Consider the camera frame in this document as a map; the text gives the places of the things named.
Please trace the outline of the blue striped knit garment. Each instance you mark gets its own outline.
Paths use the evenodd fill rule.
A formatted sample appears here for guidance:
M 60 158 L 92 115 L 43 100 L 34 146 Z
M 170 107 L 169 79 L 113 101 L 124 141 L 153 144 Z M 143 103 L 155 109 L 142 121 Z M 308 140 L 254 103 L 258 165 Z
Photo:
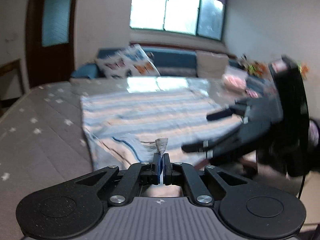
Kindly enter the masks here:
M 241 123 L 235 115 L 208 122 L 206 115 L 221 108 L 200 90 L 118 92 L 82 96 L 80 102 L 93 170 L 152 161 L 159 138 L 168 139 L 171 161 L 196 165 L 205 155 L 184 153 L 182 145 L 219 139 Z

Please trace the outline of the clear bag with pink item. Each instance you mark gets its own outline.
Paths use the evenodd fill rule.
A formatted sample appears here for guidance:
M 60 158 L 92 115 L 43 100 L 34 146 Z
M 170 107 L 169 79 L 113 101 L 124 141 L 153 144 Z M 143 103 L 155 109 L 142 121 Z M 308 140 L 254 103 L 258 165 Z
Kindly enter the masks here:
M 246 79 L 248 73 L 239 68 L 227 66 L 222 75 L 222 82 L 225 88 L 234 92 L 243 93 L 246 90 Z

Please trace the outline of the orange plush toys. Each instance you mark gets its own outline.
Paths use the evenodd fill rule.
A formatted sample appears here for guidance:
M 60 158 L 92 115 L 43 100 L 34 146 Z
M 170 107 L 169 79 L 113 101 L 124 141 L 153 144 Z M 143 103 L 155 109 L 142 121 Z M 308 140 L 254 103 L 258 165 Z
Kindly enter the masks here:
M 245 54 L 242 54 L 238 63 L 242 70 L 248 75 L 255 76 L 261 79 L 267 78 L 268 67 L 265 63 L 250 60 Z

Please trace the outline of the beige cushion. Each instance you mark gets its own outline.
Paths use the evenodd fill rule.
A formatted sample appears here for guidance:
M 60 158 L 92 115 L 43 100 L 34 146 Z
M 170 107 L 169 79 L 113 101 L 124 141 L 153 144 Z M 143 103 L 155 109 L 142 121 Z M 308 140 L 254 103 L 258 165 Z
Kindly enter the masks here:
M 229 65 L 226 54 L 217 54 L 209 51 L 196 51 L 197 75 L 203 79 L 221 79 L 225 68 Z

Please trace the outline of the grey star-patterned table cover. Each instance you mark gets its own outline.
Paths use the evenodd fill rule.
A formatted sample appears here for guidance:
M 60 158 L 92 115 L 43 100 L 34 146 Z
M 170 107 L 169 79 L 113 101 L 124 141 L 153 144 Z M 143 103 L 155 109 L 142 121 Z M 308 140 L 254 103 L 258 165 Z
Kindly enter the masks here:
M 93 170 L 81 128 L 81 96 L 182 88 L 204 90 L 220 106 L 241 98 L 214 79 L 131 77 L 41 85 L 16 101 L 1 117 L 1 239 L 22 238 L 15 215 L 21 199 Z

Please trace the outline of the blue sofa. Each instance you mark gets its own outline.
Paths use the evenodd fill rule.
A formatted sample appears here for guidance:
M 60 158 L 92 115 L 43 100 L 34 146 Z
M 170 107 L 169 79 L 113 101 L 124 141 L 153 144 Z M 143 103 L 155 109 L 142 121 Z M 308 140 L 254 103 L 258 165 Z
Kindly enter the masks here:
M 161 76 L 198 77 L 196 52 L 165 47 L 143 47 L 151 56 L 153 64 Z M 72 72 L 71 78 L 97 79 L 105 74 L 95 62 L 87 63 Z

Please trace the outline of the green framed window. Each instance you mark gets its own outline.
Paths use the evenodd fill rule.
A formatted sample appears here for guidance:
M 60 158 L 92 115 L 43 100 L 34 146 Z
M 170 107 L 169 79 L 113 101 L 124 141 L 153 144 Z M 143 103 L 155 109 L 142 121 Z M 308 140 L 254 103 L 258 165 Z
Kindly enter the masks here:
M 130 27 L 221 40 L 227 0 L 131 0 Z

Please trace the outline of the butterfly print pillow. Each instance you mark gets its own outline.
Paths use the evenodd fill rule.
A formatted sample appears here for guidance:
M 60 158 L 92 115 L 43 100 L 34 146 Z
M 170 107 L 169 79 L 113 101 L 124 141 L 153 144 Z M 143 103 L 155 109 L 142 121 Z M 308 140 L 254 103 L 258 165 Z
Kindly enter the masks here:
M 103 59 L 96 58 L 99 69 L 108 79 L 133 76 L 160 76 L 157 68 L 139 44 L 117 50 Z

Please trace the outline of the dark wooden side table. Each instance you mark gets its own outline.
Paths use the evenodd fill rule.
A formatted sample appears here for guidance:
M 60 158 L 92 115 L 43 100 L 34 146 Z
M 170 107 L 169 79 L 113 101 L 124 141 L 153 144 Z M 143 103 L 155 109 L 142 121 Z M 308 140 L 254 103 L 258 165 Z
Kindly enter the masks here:
M 1 116 L 24 94 L 21 60 L 1 64 Z

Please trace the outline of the dark wooden door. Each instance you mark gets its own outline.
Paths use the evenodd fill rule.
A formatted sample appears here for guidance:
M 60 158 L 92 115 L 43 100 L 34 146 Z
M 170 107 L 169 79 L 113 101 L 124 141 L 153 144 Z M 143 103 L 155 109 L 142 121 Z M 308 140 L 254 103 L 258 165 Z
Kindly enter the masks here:
M 29 0 L 25 58 L 30 87 L 67 81 L 75 70 L 76 0 Z

